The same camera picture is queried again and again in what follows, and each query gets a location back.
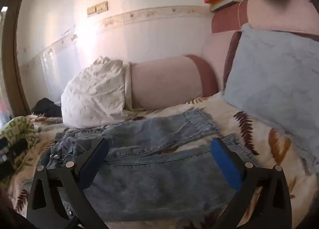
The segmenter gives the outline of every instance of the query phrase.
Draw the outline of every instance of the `light blue pillow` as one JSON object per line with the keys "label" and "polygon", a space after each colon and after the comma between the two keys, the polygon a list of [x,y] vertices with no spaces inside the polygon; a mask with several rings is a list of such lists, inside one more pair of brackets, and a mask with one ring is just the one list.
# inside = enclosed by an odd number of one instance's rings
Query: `light blue pillow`
{"label": "light blue pillow", "polygon": [[319,42],[244,25],[224,97],[288,133],[319,172]]}

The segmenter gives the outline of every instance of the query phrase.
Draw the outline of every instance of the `bed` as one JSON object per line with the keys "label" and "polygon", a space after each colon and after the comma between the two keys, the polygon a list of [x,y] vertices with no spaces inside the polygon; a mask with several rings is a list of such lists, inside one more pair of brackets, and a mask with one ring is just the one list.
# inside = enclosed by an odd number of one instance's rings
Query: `bed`
{"label": "bed", "polygon": [[[301,3],[303,7],[291,10],[289,7],[295,6],[295,2]],[[149,109],[135,112],[132,120],[147,119],[153,117],[171,116],[183,113],[192,108],[212,116],[214,122],[220,128],[220,136],[227,136],[235,133],[242,145],[248,148],[255,156],[257,161],[266,168],[274,165],[283,167],[292,207],[292,227],[295,228],[307,215],[310,208],[317,201],[318,182],[316,173],[309,169],[296,153],[296,149],[289,137],[274,128],[265,125],[261,121],[250,117],[247,113],[229,105],[224,97],[225,88],[229,73],[232,69],[232,62],[238,46],[241,32],[241,25],[249,22],[252,26],[259,29],[280,30],[297,33],[300,36],[308,35],[311,39],[317,40],[319,35],[319,24],[317,13],[305,0],[287,0],[286,8],[276,8],[276,3],[272,0],[245,0],[241,4],[235,4],[218,12],[212,21],[212,35],[207,39],[203,53],[197,56],[182,56],[172,58],[168,62],[164,60],[156,63],[142,63],[131,66],[131,86],[132,98],[130,101],[135,108]],[[260,19],[260,10],[271,4],[275,9],[272,18],[278,21],[264,21]],[[284,22],[286,17],[290,21],[300,16],[307,16],[304,22],[294,22],[295,26],[289,28]],[[315,25],[309,26],[309,20]],[[211,67],[213,72],[203,68],[203,60]],[[181,79],[184,69],[185,78]],[[159,75],[165,77],[165,82],[158,81],[156,78],[146,78],[149,73],[154,74],[159,71]],[[174,94],[178,87],[182,93]],[[22,182],[33,178],[36,165],[42,153],[54,145],[55,135],[68,129],[61,119],[45,118],[39,116],[28,116],[37,129],[38,142],[26,154],[23,165],[11,177],[8,183],[8,193],[16,210],[26,215],[28,192],[22,187]],[[171,149],[169,152],[163,151],[160,154],[188,150],[202,145],[209,144],[213,136],[208,136],[197,141],[187,143],[183,146]],[[252,201],[240,224],[249,220],[250,215],[257,203],[260,189],[257,189]],[[135,222],[116,222],[106,223],[111,229],[115,228],[171,228],[171,229],[200,229],[210,228],[215,223],[223,209],[218,209],[206,216],[194,216],[188,219],[167,219],[158,221],[135,221]]]}
{"label": "bed", "polygon": [[[317,176],[311,173],[305,164],[295,153],[290,140],[275,131],[274,129],[264,125],[263,123],[250,118],[244,112],[239,111],[235,107],[227,104],[222,93],[218,93],[211,97],[196,98],[186,104],[159,109],[155,111],[143,111],[138,113],[135,119],[144,119],[160,116],[175,115],[183,113],[191,108],[199,108],[205,113],[212,115],[213,120],[220,127],[221,136],[236,133],[239,136],[240,143],[246,145],[249,149],[256,151],[258,162],[267,167],[272,168],[279,164],[283,167],[288,182],[291,207],[292,207],[292,224],[295,228],[305,217],[311,207],[318,191]],[[66,128],[61,120],[55,118],[43,118],[29,116],[34,124],[41,127],[39,133],[39,142],[34,148],[28,151],[24,159],[23,168],[16,173],[9,184],[8,192],[11,196],[16,210],[20,214],[26,215],[28,193],[22,188],[21,184],[26,179],[32,179],[34,169],[42,153],[53,145],[55,134],[63,132]],[[204,144],[208,144],[212,136],[205,137],[198,141],[188,143],[171,151],[183,151]],[[241,224],[245,223],[256,205],[260,190],[256,190],[251,204],[248,207]],[[159,220],[159,221],[140,221],[140,222],[118,222],[106,223],[108,227],[113,228],[200,228],[200,222],[213,223],[218,214],[212,214],[202,218],[202,221],[195,218],[193,220]]]}

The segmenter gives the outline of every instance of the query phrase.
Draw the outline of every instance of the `stack of books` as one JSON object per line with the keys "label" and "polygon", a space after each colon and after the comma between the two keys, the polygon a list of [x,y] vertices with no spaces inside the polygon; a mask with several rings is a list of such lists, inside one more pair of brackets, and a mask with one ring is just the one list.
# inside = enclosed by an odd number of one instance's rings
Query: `stack of books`
{"label": "stack of books", "polygon": [[241,0],[204,0],[205,3],[210,4],[210,12],[216,12],[239,1]]}

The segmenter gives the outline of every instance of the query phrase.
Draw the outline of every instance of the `jeans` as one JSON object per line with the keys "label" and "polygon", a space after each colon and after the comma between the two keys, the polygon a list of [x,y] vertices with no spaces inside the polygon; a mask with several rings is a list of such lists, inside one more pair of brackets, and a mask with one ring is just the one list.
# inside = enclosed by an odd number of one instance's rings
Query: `jeans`
{"label": "jeans", "polygon": [[[105,222],[183,218],[208,213],[232,199],[235,190],[224,179],[210,154],[210,145],[155,154],[207,135],[218,135],[211,117],[190,110],[169,117],[128,121],[100,129],[59,135],[47,168],[75,161],[90,149],[92,139],[107,138],[110,152],[84,194]],[[224,143],[243,161],[256,163],[235,134]],[[63,199],[68,214],[73,214]]]}

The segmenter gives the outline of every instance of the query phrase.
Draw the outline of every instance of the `bedspread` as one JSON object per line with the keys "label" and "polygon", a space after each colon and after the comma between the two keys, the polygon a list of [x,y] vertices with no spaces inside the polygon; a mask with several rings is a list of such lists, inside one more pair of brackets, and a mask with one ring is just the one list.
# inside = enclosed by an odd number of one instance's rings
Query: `bedspread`
{"label": "bedspread", "polygon": [[[208,98],[197,98],[189,103],[169,107],[166,109],[155,111],[140,112],[134,119],[143,119],[151,117],[169,116],[178,113],[183,113],[192,108],[200,108],[203,112],[212,115],[214,122],[220,128],[221,136],[227,136],[236,133],[239,137],[240,143],[249,148],[255,155],[257,161],[266,168],[272,168],[278,164],[283,167],[287,179],[291,207],[292,207],[292,225],[295,228],[307,214],[312,205],[314,198],[317,195],[318,185],[317,176],[311,173],[307,164],[303,163],[298,157],[291,141],[285,135],[277,132],[262,122],[250,118],[246,113],[236,109],[227,104],[221,93]],[[28,153],[26,160],[33,157],[32,161],[28,162],[24,170],[17,174],[11,181],[11,196],[14,205],[17,203],[21,205],[20,213],[26,214],[27,196],[25,191],[21,188],[21,183],[25,179],[32,179],[36,163],[39,160],[41,153],[46,147],[54,141],[56,132],[61,132],[65,129],[62,124],[53,125],[48,131],[42,131],[39,134],[40,143],[36,145],[36,149]],[[197,141],[192,141],[175,149],[170,149],[168,152],[183,151],[192,149],[202,145],[208,144],[210,137],[205,137]],[[251,204],[249,205],[240,224],[248,221],[252,214],[253,208],[256,205],[260,190],[257,189]],[[205,217],[190,217],[188,219],[166,219],[158,221],[140,221],[140,222],[115,222],[106,223],[110,229],[125,229],[125,228],[154,228],[154,229],[200,229],[207,226],[209,228],[214,224],[222,209],[212,212]]]}

